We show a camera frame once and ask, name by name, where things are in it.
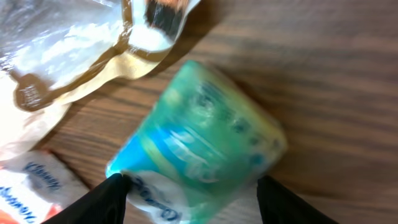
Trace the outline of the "white brown snack bag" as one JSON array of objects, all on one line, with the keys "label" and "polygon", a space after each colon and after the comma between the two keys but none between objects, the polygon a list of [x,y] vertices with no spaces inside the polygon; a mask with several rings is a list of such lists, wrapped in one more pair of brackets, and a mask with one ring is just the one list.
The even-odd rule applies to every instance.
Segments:
[{"label": "white brown snack bag", "polygon": [[199,0],[1,0],[1,159],[31,150],[70,105],[169,54]]}]

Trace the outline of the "green blue tissue pack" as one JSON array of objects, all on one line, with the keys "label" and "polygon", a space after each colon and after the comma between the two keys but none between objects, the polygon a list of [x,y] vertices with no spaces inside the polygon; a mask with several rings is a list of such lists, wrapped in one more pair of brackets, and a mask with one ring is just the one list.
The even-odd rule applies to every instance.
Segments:
[{"label": "green blue tissue pack", "polygon": [[229,78],[189,60],[105,174],[155,223],[206,223],[284,154],[280,124]]}]

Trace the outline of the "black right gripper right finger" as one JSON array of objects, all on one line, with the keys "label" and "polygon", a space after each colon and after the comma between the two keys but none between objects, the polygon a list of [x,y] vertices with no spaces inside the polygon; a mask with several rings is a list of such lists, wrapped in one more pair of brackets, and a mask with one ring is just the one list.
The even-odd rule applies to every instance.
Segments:
[{"label": "black right gripper right finger", "polygon": [[263,224],[337,224],[271,176],[257,181]]}]

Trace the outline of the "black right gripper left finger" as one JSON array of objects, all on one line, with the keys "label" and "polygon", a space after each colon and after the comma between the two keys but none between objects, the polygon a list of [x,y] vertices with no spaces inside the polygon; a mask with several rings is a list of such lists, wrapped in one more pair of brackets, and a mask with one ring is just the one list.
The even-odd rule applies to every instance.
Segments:
[{"label": "black right gripper left finger", "polygon": [[114,174],[43,224],[123,224],[130,177]]}]

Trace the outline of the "orange tissue pack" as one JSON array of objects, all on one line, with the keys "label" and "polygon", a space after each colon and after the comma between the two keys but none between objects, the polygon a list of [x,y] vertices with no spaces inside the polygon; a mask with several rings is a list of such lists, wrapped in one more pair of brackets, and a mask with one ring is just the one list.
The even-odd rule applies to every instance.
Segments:
[{"label": "orange tissue pack", "polygon": [[43,223],[89,188],[55,155],[30,151],[1,162],[1,224]]}]

